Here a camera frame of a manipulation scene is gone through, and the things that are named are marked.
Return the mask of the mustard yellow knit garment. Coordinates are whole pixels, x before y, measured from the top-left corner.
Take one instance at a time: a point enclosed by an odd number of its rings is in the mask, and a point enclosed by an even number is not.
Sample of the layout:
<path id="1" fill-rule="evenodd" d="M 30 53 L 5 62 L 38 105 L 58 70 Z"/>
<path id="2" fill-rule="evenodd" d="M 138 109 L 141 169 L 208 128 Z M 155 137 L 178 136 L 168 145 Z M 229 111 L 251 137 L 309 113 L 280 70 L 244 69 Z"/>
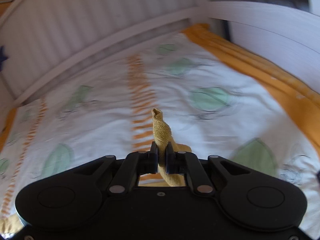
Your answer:
<path id="1" fill-rule="evenodd" d="M 163 113 L 154 108 L 152 111 L 153 137 L 158 147 L 158 171 L 166 183 L 171 186 L 185 186 L 184 176 L 180 174 L 168 174 L 165 166 L 165 149 L 170 142 L 175 152 L 191 152 L 191 148 L 184 144 L 177 144 L 171 133 L 169 125 L 163 120 Z"/>

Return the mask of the white leaf-print duvet cover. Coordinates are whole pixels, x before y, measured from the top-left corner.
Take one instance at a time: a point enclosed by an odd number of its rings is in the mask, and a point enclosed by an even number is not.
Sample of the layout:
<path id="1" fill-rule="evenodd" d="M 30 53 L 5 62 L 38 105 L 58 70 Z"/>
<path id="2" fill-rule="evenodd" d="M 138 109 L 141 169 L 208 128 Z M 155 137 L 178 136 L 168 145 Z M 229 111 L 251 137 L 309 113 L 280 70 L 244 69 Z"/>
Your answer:
<path id="1" fill-rule="evenodd" d="M 1 234 L 21 228 L 14 200 L 28 184 L 153 141 L 162 111 L 177 144 L 283 179 L 306 195 L 301 228 L 319 237 L 319 152 L 256 79 L 183 33 L 103 64 L 13 109 L 1 136 Z"/>

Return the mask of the orange bed sheet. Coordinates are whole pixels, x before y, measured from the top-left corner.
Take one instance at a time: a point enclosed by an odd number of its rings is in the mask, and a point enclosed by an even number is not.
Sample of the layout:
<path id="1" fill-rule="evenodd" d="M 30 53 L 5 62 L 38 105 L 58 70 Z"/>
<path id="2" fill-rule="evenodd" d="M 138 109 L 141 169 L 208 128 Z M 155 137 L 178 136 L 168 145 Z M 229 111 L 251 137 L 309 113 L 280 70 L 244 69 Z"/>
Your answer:
<path id="1" fill-rule="evenodd" d="M 182 30 L 222 63 L 258 81 L 280 104 L 291 120 L 319 152 L 319 94 L 274 63 L 209 31 L 198 23 Z"/>

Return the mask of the blue felt star decoration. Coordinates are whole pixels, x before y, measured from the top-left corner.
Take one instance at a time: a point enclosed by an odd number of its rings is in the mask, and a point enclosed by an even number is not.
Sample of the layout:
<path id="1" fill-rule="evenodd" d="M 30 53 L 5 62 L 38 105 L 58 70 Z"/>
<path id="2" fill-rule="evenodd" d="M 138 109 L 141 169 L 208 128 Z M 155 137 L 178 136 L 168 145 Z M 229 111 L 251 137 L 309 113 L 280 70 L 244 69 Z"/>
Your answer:
<path id="1" fill-rule="evenodd" d="M 9 57 L 5 54 L 4 46 L 0 46 L 0 71 L 3 70 L 3 62 L 7 61 Z"/>

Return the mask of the white slatted bed frame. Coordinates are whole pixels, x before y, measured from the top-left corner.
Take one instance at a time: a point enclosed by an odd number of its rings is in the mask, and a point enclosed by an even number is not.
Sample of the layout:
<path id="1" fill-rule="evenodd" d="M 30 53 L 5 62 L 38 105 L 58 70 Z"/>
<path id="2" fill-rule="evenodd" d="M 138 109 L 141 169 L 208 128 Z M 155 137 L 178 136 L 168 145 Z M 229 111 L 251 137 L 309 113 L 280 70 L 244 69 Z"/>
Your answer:
<path id="1" fill-rule="evenodd" d="M 1 15 L 1 119 L 85 61 L 123 57 L 121 46 L 150 43 L 180 22 L 208 22 L 253 53 L 269 59 L 319 94 L 319 0 L 309 11 L 266 2 L 211 0 L 14 0 Z"/>

